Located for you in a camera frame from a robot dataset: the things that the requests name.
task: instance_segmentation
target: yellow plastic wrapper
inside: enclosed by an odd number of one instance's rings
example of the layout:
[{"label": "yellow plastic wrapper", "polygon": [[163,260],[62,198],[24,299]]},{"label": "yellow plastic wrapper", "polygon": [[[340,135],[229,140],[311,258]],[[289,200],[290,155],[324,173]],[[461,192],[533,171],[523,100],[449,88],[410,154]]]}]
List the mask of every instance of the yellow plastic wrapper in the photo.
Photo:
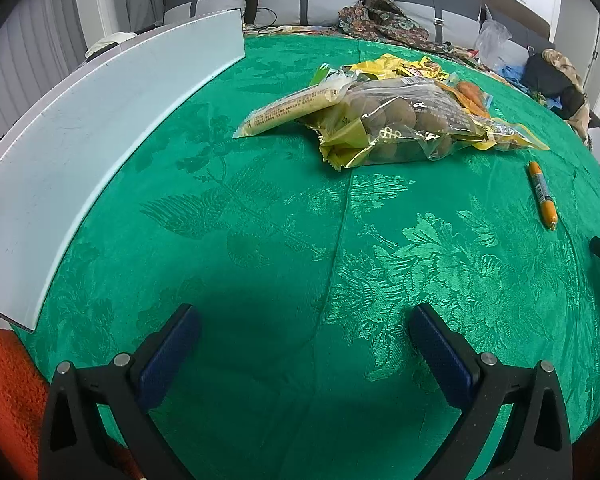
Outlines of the yellow plastic wrapper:
[{"label": "yellow plastic wrapper", "polygon": [[390,79],[393,77],[422,76],[430,79],[444,81],[449,74],[440,68],[429,57],[424,56],[419,61],[407,61],[392,54],[382,54],[373,61],[362,61],[348,67],[351,71],[360,70],[377,79]]},{"label": "yellow plastic wrapper", "polygon": [[318,132],[320,152],[336,170],[367,164],[439,160],[467,146],[548,147],[526,128],[472,116],[431,79],[354,83],[334,106],[301,119]]},{"label": "yellow plastic wrapper", "polygon": [[254,110],[238,126],[234,139],[256,136],[280,124],[337,104],[343,99],[354,78],[355,74],[335,73],[316,85]]}]

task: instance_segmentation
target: metal screw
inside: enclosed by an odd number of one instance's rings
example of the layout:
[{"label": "metal screw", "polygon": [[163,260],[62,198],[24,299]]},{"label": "metal screw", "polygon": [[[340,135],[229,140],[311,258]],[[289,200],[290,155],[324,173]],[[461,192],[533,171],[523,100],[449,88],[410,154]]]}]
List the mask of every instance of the metal screw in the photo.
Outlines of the metal screw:
[{"label": "metal screw", "polygon": [[543,359],[542,361],[540,361],[540,367],[542,368],[542,370],[544,370],[548,374],[550,374],[551,372],[553,372],[555,370],[554,364],[551,361],[547,361],[546,359]]},{"label": "metal screw", "polygon": [[131,361],[131,356],[125,352],[122,352],[122,354],[118,354],[113,358],[113,364],[120,367],[128,365],[129,361]]},{"label": "metal screw", "polygon": [[65,374],[69,371],[70,368],[71,368],[71,363],[69,361],[62,361],[58,365],[56,370],[58,371],[59,374]]},{"label": "metal screw", "polygon": [[491,352],[483,352],[482,354],[480,354],[480,361],[482,361],[486,365],[493,366],[498,362],[498,358]]}]

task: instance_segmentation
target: orange fabric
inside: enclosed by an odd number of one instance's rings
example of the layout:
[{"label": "orange fabric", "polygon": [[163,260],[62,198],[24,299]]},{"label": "orange fabric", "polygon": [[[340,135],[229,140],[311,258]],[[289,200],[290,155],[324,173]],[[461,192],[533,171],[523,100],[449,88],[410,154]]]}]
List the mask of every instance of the orange fabric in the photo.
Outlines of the orange fabric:
[{"label": "orange fabric", "polygon": [[[48,383],[11,330],[0,329],[0,449],[22,480],[38,480],[38,443]],[[126,448],[110,443],[132,478],[141,478]]]}]

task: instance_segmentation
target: patterned fabric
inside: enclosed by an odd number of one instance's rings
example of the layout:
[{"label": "patterned fabric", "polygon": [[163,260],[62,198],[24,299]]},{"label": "patterned fabric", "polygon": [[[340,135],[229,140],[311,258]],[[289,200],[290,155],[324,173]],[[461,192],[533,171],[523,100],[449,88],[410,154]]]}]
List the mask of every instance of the patterned fabric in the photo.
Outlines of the patterned fabric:
[{"label": "patterned fabric", "polygon": [[[467,149],[338,173],[299,124],[231,138],[321,63],[385,52],[422,57],[343,38],[248,39],[246,58],[174,111],[84,219],[38,329],[20,333],[42,373],[132,351],[189,302],[200,344],[151,415],[197,478],[414,478],[459,415],[404,332],[429,301],[477,351],[554,362],[579,436],[600,414],[600,260],[588,250],[600,167],[560,118],[433,57],[551,151]],[[531,159],[555,197],[556,232],[540,222]]]},{"label": "patterned fabric", "polygon": [[391,0],[372,0],[368,6],[358,3],[340,10],[340,29],[361,40],[410,46],[432,54],[451,54],[449,44],[435,44],[429,33],[408,18]]}]

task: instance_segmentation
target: beige cloth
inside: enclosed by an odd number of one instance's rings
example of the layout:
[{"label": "beige cloth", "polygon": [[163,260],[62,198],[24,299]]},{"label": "beige cloth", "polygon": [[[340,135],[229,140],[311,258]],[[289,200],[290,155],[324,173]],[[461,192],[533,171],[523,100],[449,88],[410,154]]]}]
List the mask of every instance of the beige cloth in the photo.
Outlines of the beige cloth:
[{"label": "beige cloth", "polygon": [[587,144],[589,142],[589,100],[584,93],[582,79],[578,75],[576,67],[569,61],[568,57],[552,48],[543,51],[542,58],[567,76],[576,90],[584,95],[584,104],[569,119],[566,119],[565,122],[576,131],[582,142]]}]

